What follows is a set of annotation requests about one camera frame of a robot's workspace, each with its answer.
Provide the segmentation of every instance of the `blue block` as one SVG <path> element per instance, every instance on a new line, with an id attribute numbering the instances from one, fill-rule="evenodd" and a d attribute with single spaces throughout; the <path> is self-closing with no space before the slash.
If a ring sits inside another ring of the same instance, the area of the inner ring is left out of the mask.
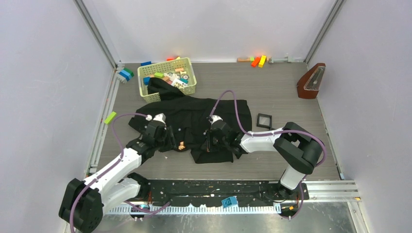
<path id="1" fill-rule="evenodd" d="M 237 204 L 238 204 L 238 200 L 236 199 L 236 197 L 228 197 L 222 200 L 223 208 L 234 206 Z"/>
<path id="2" fill-rule="evenodd" d="M 152 62 L 143 62 L 143 63 L 140 64 L 140 66 L 142 67 L 142 66 L 147 66 L 147 65 L 151 65 L 151 64 L 152 64 Z"/>
<path id="3" fill-rule="evenodd" d="M 143 83 L 145 85 L 149 85 L 149 80 L 150 80 L 150 77 L 143 78 Z"/>
<path id="4" fill-rule="evenodd" d="M 126 70 L 120 71 L 119 74 L 121 76 L 125 77 L 127 81 L 129 81 L 132 78 L 132 75 L 129 72 L 127 72 Z"/>

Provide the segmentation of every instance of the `metronome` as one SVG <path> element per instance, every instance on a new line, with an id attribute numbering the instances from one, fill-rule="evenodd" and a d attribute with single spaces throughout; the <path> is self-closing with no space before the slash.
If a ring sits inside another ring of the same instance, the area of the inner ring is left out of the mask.
<path id="1" fill-rule="evenodd" d="M 326 65 L 318 63 L 297 82 L 297 95 L 302 99 L 314 99 L 318 95 Z"/>

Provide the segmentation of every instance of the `lime green block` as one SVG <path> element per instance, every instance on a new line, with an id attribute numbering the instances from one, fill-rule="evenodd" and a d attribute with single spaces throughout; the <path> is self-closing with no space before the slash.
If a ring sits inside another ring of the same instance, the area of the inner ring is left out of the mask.
<path id="1" fill-rule="evenodd" d="M 110 124 L 112 122 L 112 120 L 115 118 L 115 116 L 117 115 L 116 112 L 112 112 L 107 118 L 106 120 L 104 120 L 104 123 L 106 125 Z"/>
<path id="2" fill-rule="evenodd" d="M 124 70 L 129 73 L 132 77 L 135 75 L 133 71 L 129 70 L 128 68 L 124 68 Z"/>
<path id="3" fill-rule="evenodd" d="M 154 73 L 154 76 L 155 76 L 156 78 L 163 78 L 163 74 L 162 74 L 162 73 L 159 73 L 159 72 Z"/>

